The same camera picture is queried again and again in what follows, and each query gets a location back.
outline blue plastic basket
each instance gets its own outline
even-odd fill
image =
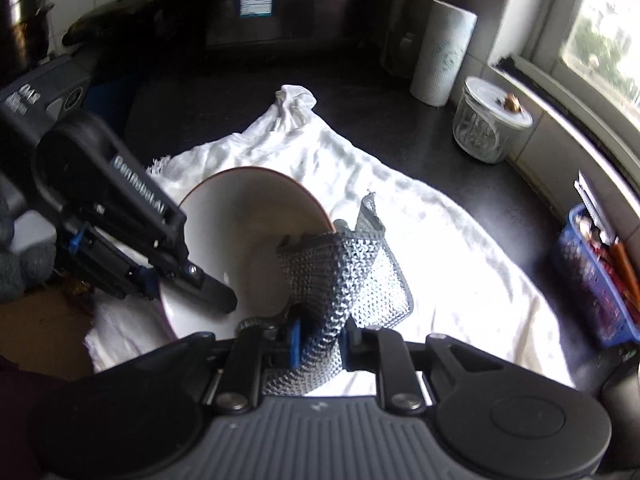
[[[583,204],[569,211],[554,251],[556,267],[571,283],[578,308],[603,346],[640,342],[625,302],[578,231],[575,217],[586,214]]]

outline ceramic bowl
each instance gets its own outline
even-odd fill
[[[184,239],[189,259],[230,286],[238,297],[231,314],[160,285],[167,321],[177,338],[213,332],[216,339],[236,336],[248,317],[274,316],[289,299],[276,247],[289,235],[319,235],[334,226],[318,200],[286,175],[244,167],[217,173],[198,184],[182,201]]]

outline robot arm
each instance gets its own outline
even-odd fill
[[[118,297],[157,295],[157,278],[222,312],[236,296],[188,259],[186,217],[99,118],[78,110],[88,75],[69,57],[0,91],[0,178],[14,214],[27,206],[56,229],[56,267]],[[107,232],[148,258],[140,266]]]

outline white towel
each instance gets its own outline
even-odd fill
[[[507,361],[572,385],[558,320],[545,298],[461,207],[423,182],[386,167],[334,132],[301,86],[284,85],[276,102],[244,133],[197,146],[150,169],[176,202],[208,176],[263,166],[303,184],[330,217],[355,222],[361,198],[376,194],[386,239],[414,296],[414,312],[396,330],[423,342],[445,333]],[[168,341],[155,315],[140,322],[140,302],[98,305],[86,337],[96,370]],[[135,322],[128,311],[137,309]],[[158,302],[146,312],[161,310]],[[342,372],[312,394],[372,394],[372,374]]]

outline white lid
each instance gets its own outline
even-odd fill
[[[466,78],[465,85],[471,97],[487,108],[500,122],[517,130],[524,130],[533,124],[531,114],[523,107],[518,113],[510,112],[502,107],[501,103],[507,97],[507,92],[502,88],[473,76]]]

